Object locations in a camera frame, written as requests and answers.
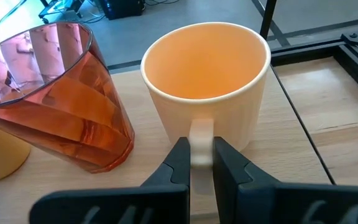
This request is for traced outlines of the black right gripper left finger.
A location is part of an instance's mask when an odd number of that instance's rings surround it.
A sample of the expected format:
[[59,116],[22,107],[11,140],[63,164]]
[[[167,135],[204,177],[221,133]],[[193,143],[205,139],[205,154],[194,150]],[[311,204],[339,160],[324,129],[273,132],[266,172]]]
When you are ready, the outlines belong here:
[[179,138],[140,186],[54,192],[33,204],[29,223],[189,224],[189,141]]

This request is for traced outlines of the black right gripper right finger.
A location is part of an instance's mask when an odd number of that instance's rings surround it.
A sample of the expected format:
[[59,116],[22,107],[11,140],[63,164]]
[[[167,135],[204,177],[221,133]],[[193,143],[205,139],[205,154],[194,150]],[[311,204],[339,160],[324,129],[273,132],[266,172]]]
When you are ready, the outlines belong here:
[[358,224],[358,187],[281,182],[221,137],[213,143],[221,224]]

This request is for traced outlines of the orange translucent faceted tumbler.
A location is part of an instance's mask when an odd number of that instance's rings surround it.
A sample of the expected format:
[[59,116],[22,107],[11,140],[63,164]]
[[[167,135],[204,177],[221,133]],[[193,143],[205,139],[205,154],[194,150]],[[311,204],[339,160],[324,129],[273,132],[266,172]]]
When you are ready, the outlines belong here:
[[54,22],[0,43],[0,130],[90,173],[127,159],[135,132],[88,26]]

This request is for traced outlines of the cream ribbed mug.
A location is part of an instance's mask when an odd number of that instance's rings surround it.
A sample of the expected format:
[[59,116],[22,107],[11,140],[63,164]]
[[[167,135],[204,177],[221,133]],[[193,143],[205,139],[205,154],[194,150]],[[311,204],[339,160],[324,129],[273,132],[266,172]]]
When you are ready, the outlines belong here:
[[248,145],[270,59],[261,35],[228,22],[181,27],[146,50],[142,78],[169,140],[188,138],[192,167],[212,166],[216,136],[237,150]]

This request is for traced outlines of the black computer tower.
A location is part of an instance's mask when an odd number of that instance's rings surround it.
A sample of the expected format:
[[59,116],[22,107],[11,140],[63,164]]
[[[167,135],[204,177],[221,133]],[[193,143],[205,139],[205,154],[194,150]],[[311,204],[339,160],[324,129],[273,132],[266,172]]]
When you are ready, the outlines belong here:
[[141,16],[145,9],[144,0],[99,0],[109,20]]

